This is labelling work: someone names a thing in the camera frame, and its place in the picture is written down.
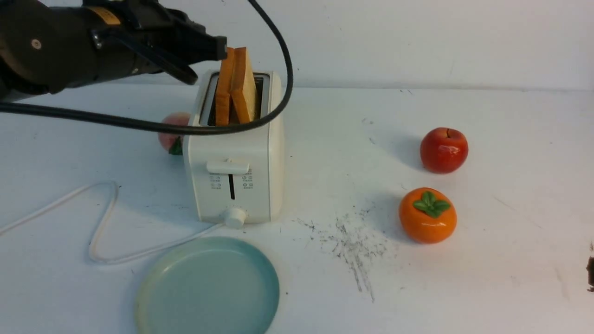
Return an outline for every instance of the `blue-green plate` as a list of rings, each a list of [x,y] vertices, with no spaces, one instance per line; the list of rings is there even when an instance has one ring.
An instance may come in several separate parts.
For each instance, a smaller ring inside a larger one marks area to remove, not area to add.
[[[139,334],[262,334],[279,305],[268,258],[234,238],[199,238],[165,254],[142,282]]]

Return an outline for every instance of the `red apple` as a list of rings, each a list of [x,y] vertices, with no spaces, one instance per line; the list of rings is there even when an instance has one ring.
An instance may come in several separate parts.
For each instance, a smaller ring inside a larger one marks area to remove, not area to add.
[[[466,157],[468,142],[458,130],[433,129],[421,142],[421,161],[433,173],[451,173],[462,166]]]
[[[163,119],[162,123],[172,125],[188,125],[190,114],[176,112]],[[178,134],[159,133],[159,143],[171,155],[182,155],[183,136]]]

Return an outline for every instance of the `tabletop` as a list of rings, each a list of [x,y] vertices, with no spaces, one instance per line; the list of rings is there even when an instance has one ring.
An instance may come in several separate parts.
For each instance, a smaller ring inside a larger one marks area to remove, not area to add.
[[[102,84],[27,102],[160,121],[198,87]],[[285,110],[281,217],[210,235],[245,240],[274,264],[280,304],[268,333],[559,333],[594,327],[594,94],[295,89]],[[421,138],[462,131],[466,163],[421,167]],[[183,160],[153,133],[0,114],[0,224],[82,185],[115,181],[99,248],[118,255],[209,226],[197,222]],[[431,187],[458,226],[412,242],[397,216]],[[108,205],[95,187],[0,238],[0,332],[134,333],[132,304],[163,253],[91,263]]]

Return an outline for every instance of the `toaster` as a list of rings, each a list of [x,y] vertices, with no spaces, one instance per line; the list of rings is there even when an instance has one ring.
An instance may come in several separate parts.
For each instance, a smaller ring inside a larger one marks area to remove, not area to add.
[[[254,72],[256,110],[264,117],[282,97],[274,71]],[[202,76],[189,121],[215,126],[214,95],[218,71]],[[185,136],[184,165],[198,220],[240,228],[275,220],[283,201],[285,132],[282,114],[249,131],[215,136]]]

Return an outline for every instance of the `toaster knob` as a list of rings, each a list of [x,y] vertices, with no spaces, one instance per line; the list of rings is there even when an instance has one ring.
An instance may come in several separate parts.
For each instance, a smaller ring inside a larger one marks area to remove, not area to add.
[[[239,229],[244,225],[245,222],[245,211],[232,207],[227,210],[225,214],[225,225],[230,228]]]

